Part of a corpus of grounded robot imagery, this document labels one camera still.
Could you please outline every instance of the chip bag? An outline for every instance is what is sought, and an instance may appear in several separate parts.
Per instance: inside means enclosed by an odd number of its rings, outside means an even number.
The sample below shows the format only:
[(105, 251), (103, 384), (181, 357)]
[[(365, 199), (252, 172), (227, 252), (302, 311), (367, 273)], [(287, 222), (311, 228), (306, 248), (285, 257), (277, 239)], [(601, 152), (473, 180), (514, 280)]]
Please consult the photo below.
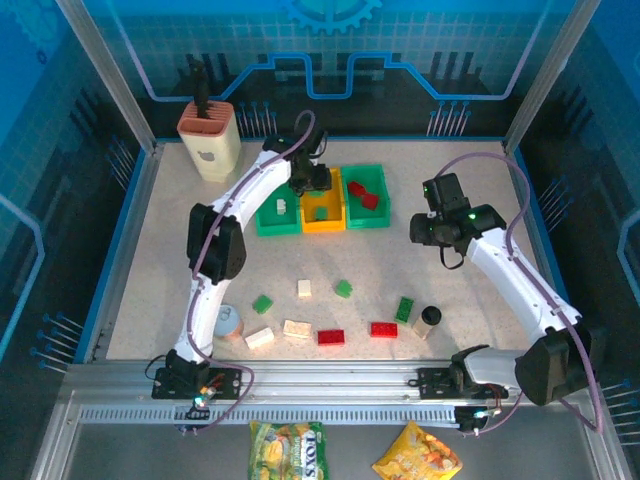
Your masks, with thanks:
[(462, 469), (462, 462), (411, 421), (373, 469), (383, 480), (449, 480)]

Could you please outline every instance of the bottle cap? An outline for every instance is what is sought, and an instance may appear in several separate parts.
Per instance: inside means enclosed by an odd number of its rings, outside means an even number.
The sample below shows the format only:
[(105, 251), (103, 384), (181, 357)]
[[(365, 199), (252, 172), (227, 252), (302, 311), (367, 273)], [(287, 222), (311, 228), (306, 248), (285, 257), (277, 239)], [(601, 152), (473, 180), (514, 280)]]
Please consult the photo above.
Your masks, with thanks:
[(440, 309), (437, 307), (428, 306), (422, 311), (421, 317), (424, 323), (434, 326), (440, 323), (442, 312), (440, 312)]

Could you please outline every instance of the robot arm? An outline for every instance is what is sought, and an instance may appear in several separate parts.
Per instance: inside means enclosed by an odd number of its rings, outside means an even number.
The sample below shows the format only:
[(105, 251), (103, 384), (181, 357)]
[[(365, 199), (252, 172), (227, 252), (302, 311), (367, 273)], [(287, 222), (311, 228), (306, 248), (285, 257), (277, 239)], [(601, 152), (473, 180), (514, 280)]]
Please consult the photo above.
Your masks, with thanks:
[(246, 260), (245, 227), (260, 205), (285, 182), (297, 195), (331, 188), (329, 169), (317, 160), (324, 152), (318, 149), (325, 138), (326, 132), (315, 129), (296, 150), (274, 161), (297, 140), (269, 137), (252, 167), (227, 193), (210, 206), (196, 204), (191, 210), (187, 256), (189, 267), (194, 271), (205, 239), (222, 214), (204, 261), (192, 279), (189, 308), (180, 337), (167, 355), (167, 367), (194, 385), (196, 391), (200, 381), (194, 380), (196, 376), (191, 372), (201, 370), (201, 365), (206, 364), (200, 352), (210, 356), (213, 351), (213, 332), (222, 298)]
[(602, 361), (602, 329), (587, 326), (517, 245), (507, 245), (504, 220), (489, 205), (472, 208), (455, 174), (428, 180), (423, 188), (431, 212), (411, 219), (411, 241), (437, 246), (441, 252), (453, 247), (463, 261), (467, 257), (476, 264), (515, 312), (532, 345), (527, 352), (481, 345), (454, 355), (452, 377), (458, 390), (497, 384), (519, 388), (533, 403), (546, 405), (587, 386), (584, 366), (560, 312), (587, 345), (594, 367)]

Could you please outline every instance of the green lego brick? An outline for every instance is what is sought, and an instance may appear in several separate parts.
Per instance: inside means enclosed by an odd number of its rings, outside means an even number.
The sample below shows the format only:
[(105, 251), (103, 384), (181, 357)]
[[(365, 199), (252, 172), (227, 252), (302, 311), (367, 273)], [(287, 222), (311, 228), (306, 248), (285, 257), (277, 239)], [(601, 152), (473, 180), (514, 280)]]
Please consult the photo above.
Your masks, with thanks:
[(253, 302), (253, 309), (262, 315), (271, 308), (271, 305), (273, 305), (273, 300), (266, 295), (260, 295), (258, 299)]
[(326, 220), (327, 218), (329, 218), (327, 207), (316, 207), (315, 215), (316, 221)]
[(340, 280), (340, 283), (336, 286), (336, 294), (342, 298), (349, 298), (353, 292), (353, 287), (346, 280)]
[(411, 315), (411, 309), (413, 308), (413, 299), (402, 297), (400, 305), (398, 305), (398, 311), (396, 312), (396, 322), (407, 324), (409, 322), (409, 316)]

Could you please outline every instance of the white block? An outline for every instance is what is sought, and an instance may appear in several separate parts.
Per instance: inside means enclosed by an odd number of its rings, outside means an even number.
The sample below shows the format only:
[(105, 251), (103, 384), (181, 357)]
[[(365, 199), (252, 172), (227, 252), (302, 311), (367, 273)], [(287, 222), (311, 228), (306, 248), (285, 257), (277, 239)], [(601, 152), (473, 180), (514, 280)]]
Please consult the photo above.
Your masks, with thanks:
[(311, 280), (298, 280), (298, 297), (311, 296)]
[(276, 200), (276, 211), (278, 215), (284, 215), (287, 212), (287, 202), (282, 198)]
[(249, 335), (244, 339), (247, 342), (250, 350), (254, 348), (261, 347), (262, 345), (266, 345), (267, 343), (273, 342), (275, 336), (273, 335), (273, 330), (269, 327), (263, 328), (259, 332), (254, 333), (253, 335)]
[(305, 322), (294, 322), (293, 320), (284, 321), (284, 334), (289, 337), (310, 338), (311, 324)]

